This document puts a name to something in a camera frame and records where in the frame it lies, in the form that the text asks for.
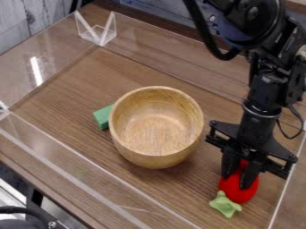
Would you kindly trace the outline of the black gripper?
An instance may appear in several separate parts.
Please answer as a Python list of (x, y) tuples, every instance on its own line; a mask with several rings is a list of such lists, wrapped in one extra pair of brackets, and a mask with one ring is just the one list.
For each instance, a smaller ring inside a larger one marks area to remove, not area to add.
[(210, 133), (206, 141), (222, 152), (220, 175), (227, 179), (242, 165), (239, 186), (247, 190), (263, 172), (282, 179), (288, 178), (291, 166), (298, 157), (270, 136), (260, 145), (250, 145), (238, 140), (239, 125), (210, 121)]

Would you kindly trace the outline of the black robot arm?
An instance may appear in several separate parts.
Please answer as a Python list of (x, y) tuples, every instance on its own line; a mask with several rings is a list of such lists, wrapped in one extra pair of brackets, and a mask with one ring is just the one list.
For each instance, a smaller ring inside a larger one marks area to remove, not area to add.
[(292, 109), (306, 93), (306, 29), (286, 11), (286, 0), (203, 0), (231, 45), (223, 53), (214, 41), (196, 0), (183, 0), (211, 54), (230, 61), (240, 53), (250, 63), (248, 95), (238, 124), (210, 122), (206, 141), (222, 151), (220, 175), (228, 178), (244, 160), (239, 186), (248, 189), (270, 172), (280, 178), (298, 157), (274, 139), (282, 109)]

